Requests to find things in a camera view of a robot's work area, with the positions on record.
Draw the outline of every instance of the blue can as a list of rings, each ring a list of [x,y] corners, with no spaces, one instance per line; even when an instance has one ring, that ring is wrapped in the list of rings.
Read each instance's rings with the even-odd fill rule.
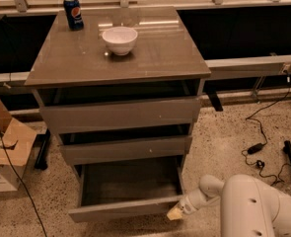
[[[64,9],[71,30],[81,30],[84,28],[84,22],[80,12],[78,0],[64,0]]]

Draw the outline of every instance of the concrete floor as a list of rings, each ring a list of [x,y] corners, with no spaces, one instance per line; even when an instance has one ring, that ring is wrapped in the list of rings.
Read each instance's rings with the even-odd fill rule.
[[[221,180],[239,173],[261,179],[258,169],[245,164],[241,152],[263,142],[258,125],[245,121],[245,118],[268,104],[225,104],[224,112],[215,112],[212,107],[201,109],[182,173],[188,191],[197,186],[204,174]],[[291,100],[280,102],[256,117],[263,124],[268,144],[249,160],[264,161],[266,166],[262,173],[277,175],[283,163],[288,162],[282,148],[284,140],[291,141]],[[166,215],[148,215],[107,222],[74,223],[67,211],[77,205],[79,184],[71,168],[64,163],[54,138],[48,150],[48,169],[34,169],[34,151],[24,176],[48,236],[220,236],[219,207],[204,208],[181,221],[169,221]],[[291,195],[291,169],[285,167],[281,177],[285,183],[276,187]],[[263,180],[268,184],[273,182],[272,178]],[[0,194],[0,236],[44,236],[23,187],[14,193]]]

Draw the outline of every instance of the white bowl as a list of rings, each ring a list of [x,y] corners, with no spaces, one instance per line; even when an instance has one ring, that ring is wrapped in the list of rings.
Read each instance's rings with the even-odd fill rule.
[[[138,33],[128,27],[114,27],[103,32],[106,47],[116,55],[126,55],[135,47]]]

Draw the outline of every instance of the wooden dresser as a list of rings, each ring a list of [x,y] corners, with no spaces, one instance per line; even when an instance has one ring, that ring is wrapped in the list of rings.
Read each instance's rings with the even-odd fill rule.
[[[60,12],[26,81],[81,184],[76,222],[166,213],[183,194],[182,165],[210,71],[174,8],[83,11],[71,32]],[[101,38],[139,33],[125,56]]]

